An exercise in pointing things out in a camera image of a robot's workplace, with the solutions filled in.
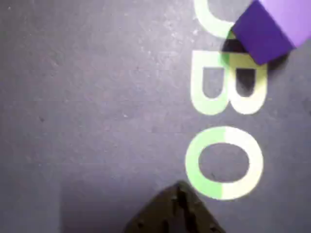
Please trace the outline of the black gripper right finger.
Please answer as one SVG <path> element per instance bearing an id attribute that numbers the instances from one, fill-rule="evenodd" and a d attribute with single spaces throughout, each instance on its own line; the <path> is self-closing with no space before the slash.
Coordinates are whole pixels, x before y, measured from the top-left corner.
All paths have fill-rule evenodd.
<path id="1" fill-rule="evenodd" d="M 178 206 L 189 233 L 225 233 L 195 190 L 184 181 L 178 183 Z"/>

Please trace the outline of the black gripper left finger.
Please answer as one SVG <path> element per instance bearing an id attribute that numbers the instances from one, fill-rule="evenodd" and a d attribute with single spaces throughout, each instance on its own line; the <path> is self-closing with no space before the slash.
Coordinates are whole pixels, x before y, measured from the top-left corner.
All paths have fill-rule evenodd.
<path id="1" fill-rule="evenodd" d="M 125 233 L 168 233 L 170 221 L 179 209 L 179 185 L 164 188 L 134 215 L 124 228 Z"/>

